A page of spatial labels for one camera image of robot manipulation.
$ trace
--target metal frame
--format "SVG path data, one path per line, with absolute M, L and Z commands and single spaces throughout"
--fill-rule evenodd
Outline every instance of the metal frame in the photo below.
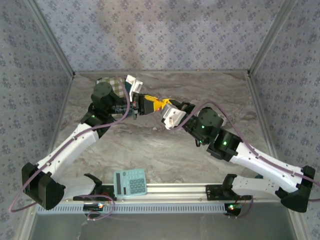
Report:
M 212 70 L 212 69 L 195 69 L 195 70 L 108 70 L 108 71 L 77 71 L 76 73 L 84 76 L 85 75 L 92 75 L 92 74 L 103 74 L 108 76 L 115 76 L 115 75 L 130 75 L 130 74 L 196 74 L 196 73 L 221 73 L 221 74 L 242 74 L 245 73 L 246 70 L 243 69 L 235 69 L 235 70 Z
M 58 139 L 58 135 L 59 135 L 59 132 L 60 132 L 60 129 L 61 129 L 61 125 L 62 125 L 62 122 L 63 122 L 64 114 L 65 114 L 66 105 L 67 105 L 67 102 L 68 102 L 68 99 L 69 99 L 69 93 L 70 93 L 70 90 L 71 90 L 71 86 L 72 86 L 72 84 L 74 82 L 74 78 L 75 78 L 74 76 L 70 77 L 69 84 L 68 84 L 68 86 L 66 88 L 66 92 L 65 92 L 65 96 L 64 96 L 64 99 L 63 99 L 63 102 L 62 102 L 60 114 L 59 114 L 58 121 L 57 121 L 57 124 L 55 126 L 55 129 L 53 131 L 53 137 L 51 139 L 47 155 L 49 155 L 54 150 L 55 143 L 56 143 L 56 141 Z
M 266 34 L 257 54 L 255 55 L 251 66 L 250 66 L 250 74 L 254 75 L 258 68 L 260 67 L 261 63 L 265 59 L 270 47 L 272 46 L 273 42 L 275 41 L 279 31 L 281 30 L 282 26 L 284 25 L 287 17 L 291 13 L 291 10 L 294 8 L 296 2 L 298 0 L 284 0 L 275 19 L 269 28 L 268 33 Z
M 147 194 L 135 196 L 131 198 L 118 198 L 116 201 L 117 206 L 126 207 L 126 206 L 150 206 L 154 204 L 162 205 L 162 204 L 174 204 L 173 206 L 177 207 L 185 207 L 185 206 L 199 206 L 200 208 L 204 208 L 201 211 L 208 211 L 209 213 L 224 213 L 225 209 L 220 208 L 220 210 L 215 211 L 213 209 L 210 211 L 208 207 L 214 206 L 222 207 L 223 203 L 230 203 L 232 201 L 227 200 L 217 200 L 217 201 L 207 201 L 206 195 L 206 185 L 216 185 L 221 183 L 150 183 L 147 184 Z M 263 196 L 255 197 L 254 201 L 256 203 L 275 203 L 278 200 L 274 199 L 265 199 Z M 60 202 L 57 207 L 66 207 L 66 211 L 68 211 L 68 206 L 83 206 L 83 204 L 88 204 L 92 202 L 86 201 L 73 201 L 72 199 L 64 199 Z M 28 239 L 31 230 L 33 221 L 37 212 L 40 211 L 43 214 L 43 210 L 40 206 L 35 205 L 27 209 L 23 216 L 21 217 L 20 225 L 16 231 L 14 236 L 15 240 L 25 240 Z
M 71 77 L 74 75 L 74 71 L 72 70 L 64 52 L 61 50 L 59 43 L 51 31 L 43 13 L 41 12 L 38 4 L 35 0 L 24 0 L 26 6 L 32 13 L 35 22 L 40 27 L 44 37 L 46 38 L 47 42 L 49 43 L 50 47 L 52 48 L 53 52 L 55 53 L 56 57 L 60 61 L 64 71 Z

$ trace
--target calculator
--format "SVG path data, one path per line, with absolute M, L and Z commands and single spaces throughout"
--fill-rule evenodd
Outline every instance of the calculator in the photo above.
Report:
M 143 195 L 147 193 L 146 173 L 143 168 L 115 171 L 113 175 L 114 193 L 117 198 Z

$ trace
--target yellow object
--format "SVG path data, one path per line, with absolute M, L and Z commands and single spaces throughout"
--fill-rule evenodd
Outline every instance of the yellow object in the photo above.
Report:
M 155 112 L 158 112 L 161 109 L 163 109 L 166 104 L 172 104 L 170 100 L 173 100 L 171 98 L 159 99 L 155 96 L 150 96 L 150 95 L 145 95 L 144 98 L 148 101 L 153 102 L 153 110 Z

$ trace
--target patterned wallpaper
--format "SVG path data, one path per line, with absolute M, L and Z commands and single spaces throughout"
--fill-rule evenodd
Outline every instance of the patterned wallpaper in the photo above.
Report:
M 21 168 L 46 155 L 70 78 L 23 1 L 1 0 L 0 9 L 0 239 L 10 240 Z
M 320 180 L 320 2 L 299 0 L 253 76 L 280 159 L 310 165 Z M 312 198 L 320 198 L 314 187 Z M 320 203 L 306 214 L 320 239 Z
M 74 71 L 248 69 L 282 0 L 37 0 Z

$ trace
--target plaid cloth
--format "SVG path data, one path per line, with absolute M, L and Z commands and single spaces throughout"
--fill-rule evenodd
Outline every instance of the plaid cloth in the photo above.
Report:
M 125 92 L 121 87 L 119 80 L 116 77 L 104 77 L 100 80 L 97 80 L 96 84 L 103 83 L 103 82 L 110 83 L 112 86 L 113 92 L 116 95 L 118 95 L 120 98 L 125 97 Z M 125 84 L 125 80 L 123 78 L 121 78 L 121 82 Z M 117 120 L 122 117 L 122 114 L 112 114 L 112 117 Z

